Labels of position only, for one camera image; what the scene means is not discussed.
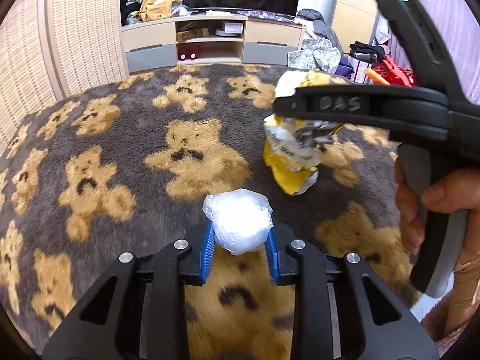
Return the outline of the person's right hand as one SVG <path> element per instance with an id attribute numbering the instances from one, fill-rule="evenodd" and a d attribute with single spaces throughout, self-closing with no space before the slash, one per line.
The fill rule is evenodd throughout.
<path id="1" fill-rule="evenodd" d="M 425 227 L 417 217 L 418 203 L 442 214 L 460 209 L 469 211 L 465 239 L 454 269 L 454 287 L 448 304 L 444 335 L 463 328 L 479 308 L 479 171 L 457 170 L 430 186 L 417 197 L 407 186 L 400 161 L 394 165 L 398 184 L 396 205 L 400 210 L 400 232 L 403 247 L 411 254 L 425 240 Z"/>

